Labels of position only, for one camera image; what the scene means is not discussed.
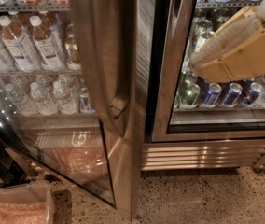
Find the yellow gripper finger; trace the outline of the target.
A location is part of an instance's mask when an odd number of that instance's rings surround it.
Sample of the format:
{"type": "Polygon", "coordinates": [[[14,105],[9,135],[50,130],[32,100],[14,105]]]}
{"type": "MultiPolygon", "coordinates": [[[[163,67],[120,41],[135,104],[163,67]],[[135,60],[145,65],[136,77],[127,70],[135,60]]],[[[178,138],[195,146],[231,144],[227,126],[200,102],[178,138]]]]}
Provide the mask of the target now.
{"type": "Polygon", "coordinates": [[[265,75],[265,28],[254,17],[228,25],[192,55],[190,69],[210,83],[265,75]]]}
{"type": "Polygon", "coordinates": [[[259,33],[259,6],[246,6],[217,29],[215,37],[252,37],[259,33]]]}

